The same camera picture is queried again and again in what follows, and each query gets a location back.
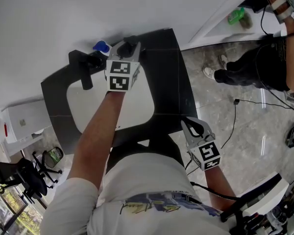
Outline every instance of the gray floor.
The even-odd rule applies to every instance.
[[[228,86],[210,80],[202,73],[203,67],[220,69],[218,55],[225,53],[230,61],[237,60],[244,52],[256,47],[255,43],[230,43],[182,52],[189,74],[197,107],[198,118],[206,121],[216,134],[219,147],[228,139],[234,120],[235,98],[262,102],[260,89],[254,87]],[[280,104],[268,92],[263,91],[267,103]],[[282,93],[275,92],[284,99]],[[284,144],[287,131],[294,122],[294,112],[280,107],[240,102],[237,105],[235,129],[230,141],[221,150],[221,168],[236,194],[243,193],[264,177],[277,171],[289,182],[294,179],[294,148]],[[42,152],[59,146],[54,131],[44,131],[44,140],[26,149]],[[171,134],[179,145],[184,163],[189,161],[183,132]],[[72,155],[64,160],[65,167],[72,164]],[[188,172],[196,168],[191,163]],[[189,176],[191,181],[205,185],[204,173],[196,170]],[[196,189],[205,203],[208,193]]]

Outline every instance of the t-shirt sleeve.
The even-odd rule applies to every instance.
[[[70,178],[60,185],[44,214],[41,235],[86,234],[98,199],[96,186],[81,178]]]

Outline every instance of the black pants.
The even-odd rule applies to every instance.
[[[180,149],[170,138],[170,136],[166,135],[162,137],[151,138],[149,140],[148,147],[136,142],[114,147],[110,152],[110,156],[107,162],[107,172],[111,170],[111,168],[113,168],[121,159],[137,153],[160,154],[175,159],[184,167]]]
[[[247,86],[253,84],[257,88],[262,88],[255,64],[258,50],[259,48],[252,49],[236,62],[227,63],[226,70],[215,71],[216,81],[228,85]]]

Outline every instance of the white sneaker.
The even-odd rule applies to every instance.
[[[219,56],[219,62],[221,64],[221,66],[226,70],[226,64],[229,62],[227,57],[225,55],[220,55]]]
[[[205,74],[206,77],[215,80],[215,70],[205,67],[202,69],[202,72]]]

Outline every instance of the blue cap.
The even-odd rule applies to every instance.
[[[110,47],[106,44],[105,41],[99,41],[96,43],[96,45],[93,47],[94,50],[102,51],[103,53],[107,53],[110,50]]]

